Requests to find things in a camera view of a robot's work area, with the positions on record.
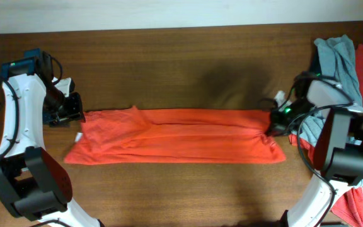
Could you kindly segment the orange printed t-shirt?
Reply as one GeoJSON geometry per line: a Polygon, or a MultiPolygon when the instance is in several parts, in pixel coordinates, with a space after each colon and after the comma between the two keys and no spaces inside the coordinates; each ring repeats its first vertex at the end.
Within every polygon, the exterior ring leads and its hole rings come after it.
{"type": "Polygon", "coordinates": [[[67,164],[249,163],[285,161],[265,135],[261,110],[174,108],[90,111],[67,164]]]}

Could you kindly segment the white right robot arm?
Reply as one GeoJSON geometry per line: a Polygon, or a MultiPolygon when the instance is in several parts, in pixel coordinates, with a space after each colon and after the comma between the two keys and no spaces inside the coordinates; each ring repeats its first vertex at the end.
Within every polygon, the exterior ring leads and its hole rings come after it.
{"type": "Polygon", "coordinates": [[[290,95],[270,113],[268,136],[300,132],[305,120],[321,113],[326,122],[308,158],[299,154],[312,172],[301,199],[284,211],[277,226],[321,226],[334,203],[363,180],[363,107],[334,78],[303,72],[294,78],[290,95]]]}

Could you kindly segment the dark navy garment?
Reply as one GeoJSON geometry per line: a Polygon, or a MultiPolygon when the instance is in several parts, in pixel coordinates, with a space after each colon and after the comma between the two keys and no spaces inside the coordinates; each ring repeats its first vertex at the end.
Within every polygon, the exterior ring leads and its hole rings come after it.
{"type": "Polygon", "coordinates": [[[318,49],[315,49],[313,52],[309,71],[314,74],[321,74],[321,66],[320,66],[318,49]]]}

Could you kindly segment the light blue grey t-shirt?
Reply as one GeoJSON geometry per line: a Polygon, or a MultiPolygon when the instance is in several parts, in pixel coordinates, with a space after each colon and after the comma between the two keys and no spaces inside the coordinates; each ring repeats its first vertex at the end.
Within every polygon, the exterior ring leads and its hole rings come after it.
{"type": "MultiPolygon", "coordinates": [[[[317,38],[314,41],[318,49],[321,75],[336,79],[342,89],[351,99],[363,106],[360,84],[355,70],[355,47],[353,41],[346,35],[328,38],[317,38]]],[[[302,126],[300,138],[312,147],[316,146],[326,119],[321,112],[307,117],[302,126]]]]}

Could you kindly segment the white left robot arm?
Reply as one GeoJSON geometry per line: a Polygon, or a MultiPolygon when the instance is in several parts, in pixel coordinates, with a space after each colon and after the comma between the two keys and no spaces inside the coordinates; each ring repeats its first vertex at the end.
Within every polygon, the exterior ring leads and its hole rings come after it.
{"type": "Polygon", "coordinates": [[[75,201],[65,169],[48,154],[43,125],[85,121],[71,78],[54,76],[57,59],[40,49],[4,63],[4,129],[0,143],[0,201],[15,218],[38,226],[102,226],[75,201]]]}

